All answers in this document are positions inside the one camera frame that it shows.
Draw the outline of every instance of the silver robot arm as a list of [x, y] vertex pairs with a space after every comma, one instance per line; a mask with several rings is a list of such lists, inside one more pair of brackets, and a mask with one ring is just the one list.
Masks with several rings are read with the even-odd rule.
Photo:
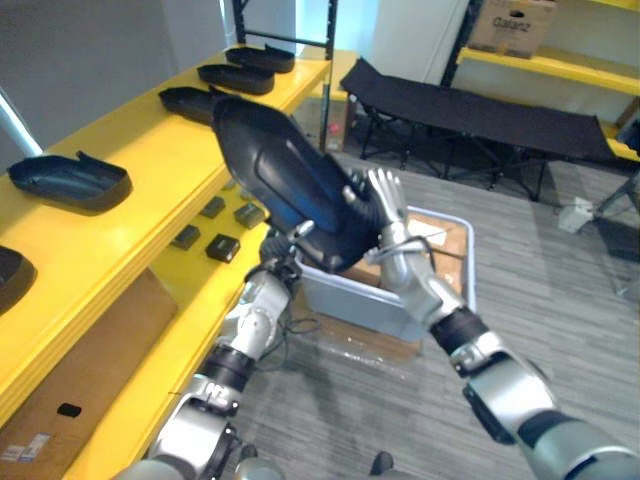
[[456, 372], [468, 382], [463, 393], [497, 442], [517, 444], [543, 480], [640, 479], [635, 453], [604, 431], [561, 412], [544, 377], [508, 348], [435, 275], [420, 241], [411, 237], [397, 176], [367, 173], [384, 228], [370, 260], [382, 266], [382, 282], [406, 310], [431, 332]]
[[[247, 275], [240, 299], [225, 317], [222, 336], [184, 390], [146, 458], [120, 473], [117, 480], [220, 478], [236, 442], [228, 418], [238, 410], [256, 362], [274, 342], [278, 319], [291, 300], [288, 287], [297, 274], [295, 268], [290, 259], [270, 261]], [[260, 462], [266, 461], [248, 459], [236, 478], [278, 478], [256, 476], [266, 470]], [[243, 472], [249, 464], [261, 468], [252, 468], [253, 476], [246, 476]]]

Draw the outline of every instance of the white label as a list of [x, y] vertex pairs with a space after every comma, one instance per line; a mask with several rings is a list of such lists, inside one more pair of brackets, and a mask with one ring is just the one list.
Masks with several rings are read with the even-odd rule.
[[22, 452], [18, 461], [22, 463], [33, 462], [38, 456], [38, 453], [40, 453], [40, 450], [42, 450], [42, 447], [49, 441], [50, 437], [51, 435], [48, 433], [36, 433], [36, 436], [33, 437], [31, 443], [27, 445], [27, 448]]
[[0, 460], [4, 462], [17, 462], [20, 454], [24, 451], [24, 447], [20, 445], [9, 445], [7, 449], [0, 455]]
[[409, 220], [409, 233], [411, 235], [418, 235], [425, 237], [432, 245], [438, 245], [442, 247], [447, 240], [447, 231], [440, 227], [429, 225], [428, 223], [422, 223], [414, 218]]

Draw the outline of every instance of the white wall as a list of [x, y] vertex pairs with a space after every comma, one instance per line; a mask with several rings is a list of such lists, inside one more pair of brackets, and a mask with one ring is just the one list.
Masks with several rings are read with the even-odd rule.
[[371, 63], [382, 73], [440, 82], [468, 0], [379, 0]]
[[[228, 14], [233, 17], [231, 6], [229, 6]], [[296, 35], [295, 0], [251, 0], [244, 10], [244, 17], [245, 28], [250, 30], [275, 33], [288, 37], [295, 37]], [[232, 36], [232, 40], [235, 42], [235, 35]], [[247, 36], [247, 43], [258, 46], [268, 43], [272, 47], [290, 52], [295, 51], [295, 44], [279, 40]]]
[[[296, 36], [324, 42], [327, 35], [328, 2], [296, 1]], [[340, 0], [336, 18], [335, 48], [353, 50], [369, 57], [378, 17], [378, 0]]]
[[[543, 42], [628, 65], [640, 62], [640, 14], [584, 0], [562, 0]], [[632, 97], [578, 82], [475, 61], [463, 62], [453, 86], [491, 97], [598, 115], [613, 122]]]

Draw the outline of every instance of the yellow shelving unit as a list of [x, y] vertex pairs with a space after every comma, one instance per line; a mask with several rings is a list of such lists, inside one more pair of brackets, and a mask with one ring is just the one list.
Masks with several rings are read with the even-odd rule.
[[[304, 47], [302, 50], [302, 58], [313, 60], [321, 60], [324, 58], [324, 49], [318, 47]], [[358, 53], [352, 50], [334, 50], [333, 51], [333, 67], [331, 68], [331, 90], [329, 98], [332, 101], [346, 102], [347, 91], [340, 86], [342, 80], [349, 70], [356, 64]], [[317, 84], [309, 95], [313, 98], [322, 98], [322, 84]]]
[[555, 48], [540, 47], [534, 56], [527, 59], [463, 47], [458, 55], [458, 63], [465, 60], [493, 63], [595, 85], [629, 95], [640, 95], [638, 69]]
[[[224, 314], [237, 298], [238, 286], [259, 261], [258, 246], [266, 233], [265, 224], [246, 230], [235, 222], [233, 211], [246, 203], [238, 190], [220, 194], [226, 207], [215, 219], [198, 215], [189, 222], [201, 232], [189, 251], [168, 247], [152, 263], [178, 302], [177, 318], [113, 403], [66, 479], [112, 478], [141, 457], [177, 401], [177, 392], [210, 349]], [[231, 264], [205, 254], [217, 233], [240, 240]]]
[[624, 8], [625, 10], [640, 11], [640, 0], [590, 0], [610, 7]]
[[[291, 72], [276, 75], [272, 92], [251, 98], [291, 113], [328, 70], [329, 62], [299, 59]], [[159, 91], [187, 85], [206, 88], [190, 69], [49, 149], [67, 156], [82, 149], [127, 169], [133, 191], [108, 212], [65, 211], [0, 177], [0, 244], [21, 252], [38, 271], [27, 294], [0, 317], [0, 425], [230, 178], [211, 129], [160, 103]], [[216, 297], [212, 325], [231, 301], [229, 292], [238, 289], [240, 273], [225, 282], [228, 294]], [[176, 320], [163, 345], [179, 341], [183, 334], [174, 339], [174, 332], [183, 332], [185, 318]]]
[[609, 148], [617, 157], [631, 160], [633, 162], [640, 162], [640, 156], [638, 156], [634, 150], [631, 150], [627, 145], [616, 140], [618, 129], [615, 125], [611, 125], [610, 123], [601, 123], [600, 126], [604, 132], [604, 136], [607, 137]]

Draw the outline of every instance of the robot forearm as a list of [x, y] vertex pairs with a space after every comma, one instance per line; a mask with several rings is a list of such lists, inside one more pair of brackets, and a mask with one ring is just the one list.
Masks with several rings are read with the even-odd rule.
[[[391, 238], [382, 235], [382, 251], [385, 239]], [[640, 478], [634, 452], [602, 430], [563, 414], [539, 370], [465, 306], [434, 274], [424, 254], [390, 251], [381, 263], [383, 283], [431, 332], [458, 374], [468, 378], [463, 393], [482, 425], [494, 440], [517, 444], [538, 478]]]
[[248, 275], [225, 317], [226, 332], [182, 393], [147, 458], [118, 480], [219, 478], [236, 438], [228, 418], [239, 408], [256, 362], [273, 343], [289, 300], [277, 272], [258, 269]]

